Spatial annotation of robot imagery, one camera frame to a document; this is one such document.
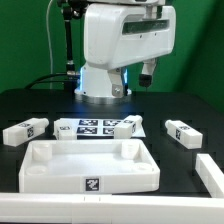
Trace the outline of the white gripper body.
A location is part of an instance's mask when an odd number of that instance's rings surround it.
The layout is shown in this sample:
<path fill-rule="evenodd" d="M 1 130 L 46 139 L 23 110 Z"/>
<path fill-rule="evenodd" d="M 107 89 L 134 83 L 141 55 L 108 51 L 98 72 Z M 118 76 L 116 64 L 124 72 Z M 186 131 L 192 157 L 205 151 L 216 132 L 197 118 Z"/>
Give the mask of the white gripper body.
<path fill-rule="evenodd" d="M 84 57 L 91 66 L 111 70 L 172 52 L 176 12 L 163 6 L 153 19 L 149 7 L 91 4 L 85 14 Z"/>

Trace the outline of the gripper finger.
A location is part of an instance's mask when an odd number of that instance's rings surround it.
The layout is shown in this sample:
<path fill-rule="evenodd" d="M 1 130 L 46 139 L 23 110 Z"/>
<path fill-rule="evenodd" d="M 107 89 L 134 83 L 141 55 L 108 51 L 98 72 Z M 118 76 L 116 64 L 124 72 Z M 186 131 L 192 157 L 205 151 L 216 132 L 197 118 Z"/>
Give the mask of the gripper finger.
<path fill-rule="evenodd" d="M 157 65 L 157 59 L 149 59 L 143 62 L 142 71 L 139 75 L 139 85 L 148 88 L 153 81 L 154 70 Z"/>
<path fill-rule="evenodd" d="M 122 98 L 125 95 L 125 69 L 109 70 L 108 75 L 112 85 L 112 95 L 116 98 Z"/>

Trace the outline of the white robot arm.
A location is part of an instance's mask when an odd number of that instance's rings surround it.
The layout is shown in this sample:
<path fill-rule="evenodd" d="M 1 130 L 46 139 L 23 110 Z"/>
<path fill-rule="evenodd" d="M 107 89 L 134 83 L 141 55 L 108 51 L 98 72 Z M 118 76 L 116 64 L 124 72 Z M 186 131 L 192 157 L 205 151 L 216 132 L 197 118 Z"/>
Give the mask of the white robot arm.
<path fill-rule="evenodd" d="M 166 0 L 87 0 L 79 100 L 114 104 L 132 94 L 127 67 L 142 63 L 139 84 L 149 87 L 157 59 L 172 52 L 176 11 Z"/>

